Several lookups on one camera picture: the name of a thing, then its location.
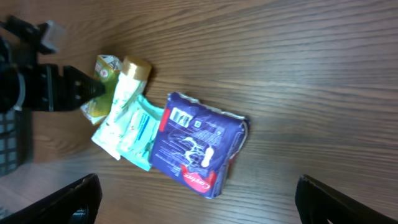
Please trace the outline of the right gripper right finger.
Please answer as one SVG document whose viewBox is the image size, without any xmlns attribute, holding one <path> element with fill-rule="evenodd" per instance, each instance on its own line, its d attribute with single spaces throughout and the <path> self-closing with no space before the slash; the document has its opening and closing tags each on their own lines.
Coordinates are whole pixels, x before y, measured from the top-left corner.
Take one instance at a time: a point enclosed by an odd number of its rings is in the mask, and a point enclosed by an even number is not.
<svg viewBox="0 0 398 224">
<path fill-rule="evenodd" d="M 295 205 L 304 224 L 397 224 L 309 175 L 298 180 Z"/>
</svg>

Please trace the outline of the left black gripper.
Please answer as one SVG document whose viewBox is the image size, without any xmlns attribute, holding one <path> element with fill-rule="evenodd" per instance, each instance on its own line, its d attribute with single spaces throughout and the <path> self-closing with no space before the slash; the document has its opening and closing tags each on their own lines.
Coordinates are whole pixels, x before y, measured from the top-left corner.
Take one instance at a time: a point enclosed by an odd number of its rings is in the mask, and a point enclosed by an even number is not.
<svg viewBox="0 0 398 224">
<path fill-rule="evenodd" d="M 56 64 L 19 67 L 18 81 L 18 108 L 33 111 L 78 109 L 87 101 L 106 93 L 100 80 L 90 78 L 72 66 L 64 66 L 63 77 Z"/>
</svg>

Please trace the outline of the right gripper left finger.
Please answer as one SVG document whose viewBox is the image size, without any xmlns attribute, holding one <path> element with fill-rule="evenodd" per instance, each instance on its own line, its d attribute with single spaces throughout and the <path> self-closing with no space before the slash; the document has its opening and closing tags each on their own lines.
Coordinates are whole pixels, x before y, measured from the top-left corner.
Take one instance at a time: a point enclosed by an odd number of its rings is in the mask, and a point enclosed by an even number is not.
<svg viewBox="0 0 398 224">
<path fill-rule="evenodd" d="M 88 174 L 1 219 L 1 224 L 94 224 L 101 199 L 98 175 Z"/>
</svg>

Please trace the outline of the white tube with gold cap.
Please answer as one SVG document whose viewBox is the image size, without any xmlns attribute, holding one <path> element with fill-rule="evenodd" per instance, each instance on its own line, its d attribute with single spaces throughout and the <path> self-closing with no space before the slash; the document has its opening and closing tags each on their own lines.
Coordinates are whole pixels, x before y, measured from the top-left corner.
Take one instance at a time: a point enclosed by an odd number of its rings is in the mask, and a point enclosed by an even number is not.
<svg viewBox="0 0 398 224">
<path fill-rule="evenodd" d="M 150 63 L 143 59 L 131 55 L 124 58 L 109 115 L 91 137 L 95 144 L 116 160 L 121 158 L 117 147 L 127 129 L 129 105 L 144 92 L 151 69 Z"/>
</svg>

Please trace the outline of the teal wet wipes pack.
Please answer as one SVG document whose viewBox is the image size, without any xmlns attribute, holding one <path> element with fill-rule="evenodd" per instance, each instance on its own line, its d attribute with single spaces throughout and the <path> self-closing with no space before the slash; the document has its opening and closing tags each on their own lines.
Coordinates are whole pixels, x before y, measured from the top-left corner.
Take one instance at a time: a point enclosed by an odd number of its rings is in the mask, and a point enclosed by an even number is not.
<svg viewBox="0 0 398 224">
<path fill-rule="evenodd" d="M 152 105 L 143 95 L 138 95 L 128 112 L 131 115 L 117 150 L 129 162 L 150 171 L 150 155 L 164 109 Z"/>
</svg>

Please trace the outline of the purple sanitary pad pack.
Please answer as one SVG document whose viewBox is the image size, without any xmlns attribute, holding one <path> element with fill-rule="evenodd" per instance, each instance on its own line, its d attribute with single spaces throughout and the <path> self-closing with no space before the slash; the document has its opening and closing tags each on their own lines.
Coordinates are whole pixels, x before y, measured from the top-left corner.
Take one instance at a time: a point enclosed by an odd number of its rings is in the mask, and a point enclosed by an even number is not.
<svg viewBox="0 0 398 224">
<path fill-rule="evenodd" d="M 215 198 L 249 132 L 246 117 L 169 93 L 150 163 L 205 198 Z"/>
</svg>

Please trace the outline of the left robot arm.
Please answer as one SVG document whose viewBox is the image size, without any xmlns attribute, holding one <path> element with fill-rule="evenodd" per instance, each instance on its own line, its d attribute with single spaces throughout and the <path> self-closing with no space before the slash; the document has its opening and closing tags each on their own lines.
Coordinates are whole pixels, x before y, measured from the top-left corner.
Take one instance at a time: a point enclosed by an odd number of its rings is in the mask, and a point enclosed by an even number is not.
<svg viewBox="0 0 398 224">
<path fill-rule="evenodd" d="M 39 45 L 1 39 L 1 113 L 73 111 L 106 93 L 101 81 L 72 66 L 38 62 Z"/>
</svg>

